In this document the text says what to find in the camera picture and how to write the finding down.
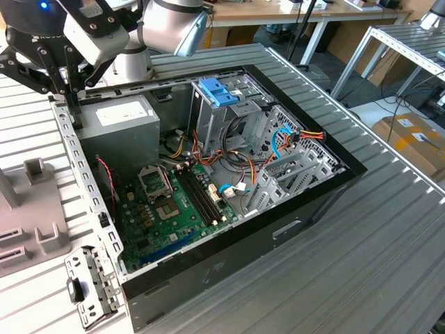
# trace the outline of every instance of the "metal bracket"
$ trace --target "metal bracket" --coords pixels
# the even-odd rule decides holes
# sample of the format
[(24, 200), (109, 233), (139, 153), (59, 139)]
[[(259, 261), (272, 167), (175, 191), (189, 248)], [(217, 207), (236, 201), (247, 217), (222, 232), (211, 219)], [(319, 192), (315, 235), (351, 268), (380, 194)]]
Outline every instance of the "metal bracket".
[(84, 246), (65, 259), (67, 288), (85, 330), (113, 316), (123, 305), (122, 290), (103, 246)]

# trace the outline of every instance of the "table leg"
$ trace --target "table leg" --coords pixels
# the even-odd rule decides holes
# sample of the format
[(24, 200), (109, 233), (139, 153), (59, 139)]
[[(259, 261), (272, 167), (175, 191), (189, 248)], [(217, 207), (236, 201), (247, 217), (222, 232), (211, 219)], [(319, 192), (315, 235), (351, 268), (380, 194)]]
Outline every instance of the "table leg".
[(400, 87), (397, 92), (397, 95), (402, 95), (403, 92), (408, 88), (408, 86), (412, 83), (412, 81), (417, 77), (417, 75), (422, 71), (422, 67), (417, 66), (416, 69), (411, 73), (410, 77), (406, 79), (405, 83)]
[(317, 48), (318, 43), (320, 42), (321, 36), (325, 32), (327, 26), (327, 21), (323, 20), (317, 23), (314, 33), (312, 34), (311, 40), (307, 45), (305, 54), (300, 61), (301, 65), (307, 65), (310, 63), (312, 56), (314, 55), (315, 49)]
[(377, 51), (374, 53), (373, 58), (369, 61), (368, 65), (364, 69), (362, 73), (362, 78), (367, 78), (370, 73), (374, 70), (375, 66), (377, 65), (377, 62), (383, 57), (383, 54), (385, 53), (386, 49), (388, 47), (385, 44), (381, 44)]
[(340, 79), (336, 83), (334, 89), (331, 92), (331, 97), (336, 99), (340, 92), (343, 90), (343, 87), (345, 86), (345, 83), (349, 79), (351, 73), (355, 69), (355, 66), (357, 65), (360, 57), (362, 57), (364, 51), (369, 45), (369, 42), (371, 41), (371, 29), (373, 29), (372, 26), (369, 27), (368, 31), (364, 34), (364, 37), (362, 41), (360, 42), (359, 46), (355, 50), (353, 56), (351, 57), (349, 63), (347, 64), (345, 70), (340, 76)]
[[(406, 17), (407, 17), (407, 15), (405, 15), (405, 14), (398, 17), (396, 19), (396, 21), (394, 22), (394, 25), (402, 24), (405, 21)], [(381, 44), (379, 46), (377, 52), (374, 54), (373, 58), (371, 58), (371, 60), (369, 61), (369, 64), (364, 69), (364, 71), (362, 73), (362, 78), (367, 78), (369, 76), (369, 74), (373, 71), (374, 67), (377, 65), (377, 62), (380, 61), (380, 59), (382, 58), (382, 55), (385, 52), (386, 48), (387, 48), (387, 46), (384, 44)]]

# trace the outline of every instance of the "yellow wire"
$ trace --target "yellow wire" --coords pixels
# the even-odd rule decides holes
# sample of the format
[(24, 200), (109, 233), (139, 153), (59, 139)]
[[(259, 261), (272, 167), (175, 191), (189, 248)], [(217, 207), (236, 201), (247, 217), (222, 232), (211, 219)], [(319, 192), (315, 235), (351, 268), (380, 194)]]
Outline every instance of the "yellow wire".
[(305, 130), (300, 130), (300, 132), (302, 132), (303, 134), (323, 134), (322, 132), (312, 132), (312, 131), (305, 131)]
[(170, 155), (170, 158), (177, 158), (182, 153), (183, 146), (184, 146), (184, 137), (181, 137), (181, 143), (179, 144), (178, 151), (176, 151), (176, 153)]

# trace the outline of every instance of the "green circuit board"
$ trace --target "green circuit board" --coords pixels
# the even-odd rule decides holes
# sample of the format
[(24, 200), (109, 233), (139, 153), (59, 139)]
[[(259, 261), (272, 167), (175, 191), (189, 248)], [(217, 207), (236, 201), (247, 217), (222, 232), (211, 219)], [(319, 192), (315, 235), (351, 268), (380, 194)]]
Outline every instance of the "green circuit board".
[[(195, 164), (191, 172), (210, 198), (207, 187), (212, 182), (203, 166)], [(171, 197), (161, 196), (153, 203), (148, 201), (137, 175), (134, 180), (116, 187), (120, 198), (116, 228), (124, 244), (122, 259), (129, 273), (237, 221), (234, 210), (222, 199), (214, 207), (223, 218), (209, 224), (199, 215), (175, 172), (170, 170), (167, 176), (173, 190)], [(154, 177), (149, 180), (151, 184), (159, 183)]]

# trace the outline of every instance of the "wooden table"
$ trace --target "wooden table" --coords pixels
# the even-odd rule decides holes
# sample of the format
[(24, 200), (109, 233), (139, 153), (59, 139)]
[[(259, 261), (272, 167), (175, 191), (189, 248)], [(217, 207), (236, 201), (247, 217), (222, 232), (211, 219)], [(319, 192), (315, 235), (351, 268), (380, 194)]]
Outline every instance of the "wooden table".
[[(252, 0), (251, 2), (234, 3), (221, 1), (213, 5), (213, 26), (251, 26), (261, 24), (295, 23), (298, 11), (284, 13), (280, 10), (281, 0)], [(371, 19), (396, 19), (394, 24), (401, 24), (411, 13), (411, 10), (392, 10), (384, 8), (382, 12), (362, 12), (345, 3), (336, 0), (328, 4), (326, 10), (312, 12), (309, 22), (316, 22), (316, 28), (307, 45), (306, 52), (301, 60), (302, 64), (308, 64), (314, 55), (321, 36), (329, 22), (357, 21)], [(300, 14), (302, 21), (305, 12)]]

